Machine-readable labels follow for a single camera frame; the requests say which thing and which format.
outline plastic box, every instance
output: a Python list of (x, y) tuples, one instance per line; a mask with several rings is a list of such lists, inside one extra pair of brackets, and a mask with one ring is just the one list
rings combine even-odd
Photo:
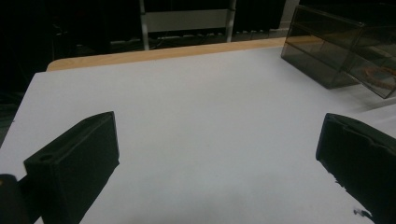
[(282, 58), (328, 89), (357, 79), (388, 98), (396, 90), (395, 44), (395, 6), (297, 6)]

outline floor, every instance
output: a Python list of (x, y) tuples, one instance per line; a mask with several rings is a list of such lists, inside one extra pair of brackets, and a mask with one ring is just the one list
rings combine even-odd
[[(288, 29), (270, 30), (269, 32), (251, 32), (251, 33), (238, 33), (233, 36), (233, 42), (248, 41), (255, 39), (266, 39), (286, 36)], [(224, 35), (191, 35), (191, 36), (164, 36), (150, 40), (151, 49), (168, 49), (186, 46), (206, 45), (224, 43)], [(111, 43), (111, 52), (127, 52), (143, 50), (143, 45), (140, 40), (118, 41)], [(91, 49), (84, 46), (78, 46), (78, 56), (93, 55)], [(2, 146), (7, 131), (14, 120), (17, 113), (19, 100), (2, 101), (0, 95), (0, 146)]]

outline white table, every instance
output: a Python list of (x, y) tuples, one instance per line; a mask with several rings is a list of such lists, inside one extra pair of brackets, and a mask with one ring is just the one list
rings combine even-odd
[(116, 114), (120, 166), (81, 223), (372, 223), (315, 160), (327, 112), (396, 136), (396, 101), (326, 90), (250, 49), (35, 75), (0, 172), (91, 115)]

